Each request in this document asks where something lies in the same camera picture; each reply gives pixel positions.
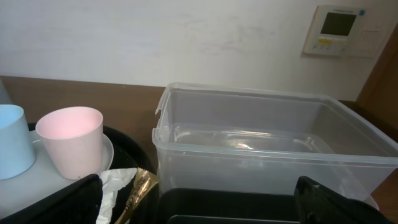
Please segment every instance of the brown countertop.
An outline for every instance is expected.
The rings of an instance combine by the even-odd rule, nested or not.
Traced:
[[[157,167],[152,129],[159,115],[156,107],[164,87],[119,85],[109,83],[44,80],[37,78],[0,77],[13,102],[25,109],[29,123],[47,113],[68,106],[89,106],[104,115],[104,125],[134,138]],[[360,115],[360,110],[350,106]],[[370,117],[364,116],[373,123]],[[396,169],[373,193],[380,211],[398,223],[398,170]]]

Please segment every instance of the pink plastic cup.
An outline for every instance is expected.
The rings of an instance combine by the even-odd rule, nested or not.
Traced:
[[[103,156],[103,116],[93,108],[76,106],[53,111],[36,124],[58,171],[77,180],[97,172]]]

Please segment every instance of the white tissue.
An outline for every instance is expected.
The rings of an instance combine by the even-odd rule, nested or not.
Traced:
[[[112,208],[116,203],[118,190],[130,183],[136,175],[137,169],[114,169],[102,172],[99,177],[102,180],[102,202],[96,224],[109,224],[112,217]]]

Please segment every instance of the light blue plastic cup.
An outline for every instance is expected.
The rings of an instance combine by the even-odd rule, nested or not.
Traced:
[[[0,180],[25,172],[34,162],[24,109],[0,105]]]

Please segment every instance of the transparent storage box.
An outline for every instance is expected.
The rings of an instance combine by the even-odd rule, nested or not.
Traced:
[[[159,110],[162,192],[292,195],[306,175],[364,200],[398,164],[397,143],[327,96],[172,83]]]

